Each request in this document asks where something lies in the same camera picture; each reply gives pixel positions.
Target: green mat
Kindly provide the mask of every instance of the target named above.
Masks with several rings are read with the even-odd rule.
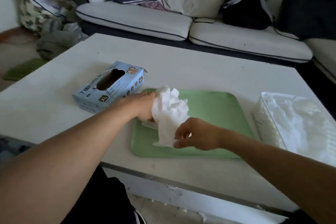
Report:
[[[28,74],[34,72],[36,69],[40,68],[46,64],[48,60],[33,58],[22,64],[10,68],[3,76],[4,80],[19,81]]]
[[[188,99],[189,116],[201,118],[216,126],[237,131],[254,138],[254,134],[236,97],[228,92],[179,90],[180,99]],[[239,158],[224,149],[202,151],[194,147],[175,149],[153,146],[159,140],[158,132],[136,121],[131,142],[132,151],[146,157],[202,156],[205,158]]]

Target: forearm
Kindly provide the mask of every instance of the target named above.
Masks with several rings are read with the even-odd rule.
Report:
[[[16,157],[0,174],[2,221],[60,223],[132,117],[108,109]]]
[[[234,152],[318,223],[336,223],[336,168],[223,130],[220,147]]]

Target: box opening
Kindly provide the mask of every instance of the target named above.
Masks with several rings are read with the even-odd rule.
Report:
[[[125,74],[125,71],[123,70],[119,70],[117,68],[113,69],[111,72],[107,73],[99,80],[99,82],[97,83],[97,89],[107,90],[117,80],[119,80],[124,74]]]

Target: green tray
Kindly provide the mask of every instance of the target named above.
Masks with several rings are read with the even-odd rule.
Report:
[[[254,138],[237,98],[228,92],[179,90],[180,99],[188,99],[189,116],[198,117],[216,126],[237,131]],[[147,128],[136,121],[131,142],[132,151],[146,157],[183,157],[202,156],[205,158],[239,158],[236,154],[224,149],[210,151],[198,150],[194,147],[175,149],[172,147],[153,146],[159,140],[156,130]]]

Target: black backpack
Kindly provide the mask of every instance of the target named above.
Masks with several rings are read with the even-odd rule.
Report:
[[[225,0],[220,12],[225,24],[237,27],[266,29],[274,22],[265,0]]]

